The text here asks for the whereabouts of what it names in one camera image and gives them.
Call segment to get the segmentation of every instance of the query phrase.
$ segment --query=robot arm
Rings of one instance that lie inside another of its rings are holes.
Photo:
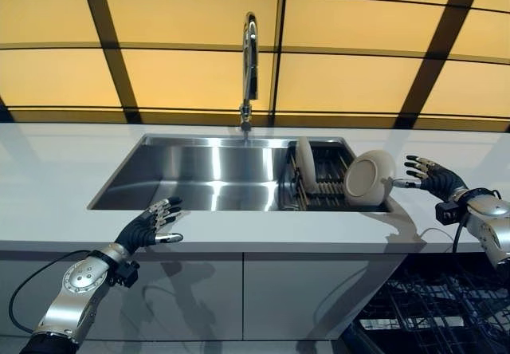
[[[164,199],[147,208],[120,232],[112,244],[92,251],[64,274],[61,291],[33,331],[21,354],[75,353],[94,322],[101,300],[110,287],[131,287],[138,279],[137,262],[128,262],[136,250],[156,243],[179,242],[181,234],[157,234],[173,222],[178,198]]]
[[[468,232],[480,241],[492,266],[500,276],[510,278],[510,203],[498,199],[486,188],[468,189],[454,172],[441,165],[413,155],[407,156],[408,175],[418,181],[397,181],[397,187],[418,187],[440,198],[436,218],[443,225],[462,222]]]

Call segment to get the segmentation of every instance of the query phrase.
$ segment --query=sink basin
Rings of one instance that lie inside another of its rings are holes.
[[[343,169],[354,159],[341,138]],[[89,209],[142,210],[179,196],[187,210],[299,210],[289,176],[296,139],[173,137],[147,134],[92,200]],[[339,170],[337,180],[341,180]]]

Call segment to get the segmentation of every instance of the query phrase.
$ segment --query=faucet spout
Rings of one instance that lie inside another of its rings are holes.
[[[251,11],[246,14],[242,35],[243,59],[243,99],[239,110],[241,112],[241,129],[247,137],[251,129],[251,100],[258,98],[258,33],[257,19]]]

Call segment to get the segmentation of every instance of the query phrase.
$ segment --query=dishwasher rack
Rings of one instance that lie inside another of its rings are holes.
[[[508,286],[485,255],[464,256],[487,264],[478,273],[465,268],[471,258],[461,262],[453,254],[416,256],[423,256],[422,264],[396,272],[358,315],[358,327],[386,347],[384,352],[392,352],[389,342],[396,340],[400,348],[407,345],[416,353],[508,354]]]

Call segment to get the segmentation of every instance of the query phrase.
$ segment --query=white countertop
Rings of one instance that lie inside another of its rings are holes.
[[[224,136],[236,128],[128,124],[0,124],[0,250],[64,251],[113,241],[139,212],[87,205],[145,133]],[[254,128],[252,137],[340,136],[359,155],[384,149],[405,176],[408,154],[437,161],[470,187],[510,199],[510,135],[342,128]],[[156,251],[444,252],[456,227],[435,220],[439,201],[395,188],[392,214],[185,211],[172,225],[184,241]],[[186,199],[182,204],[186,208]],[[459,251],[480,250],[467,231]]]

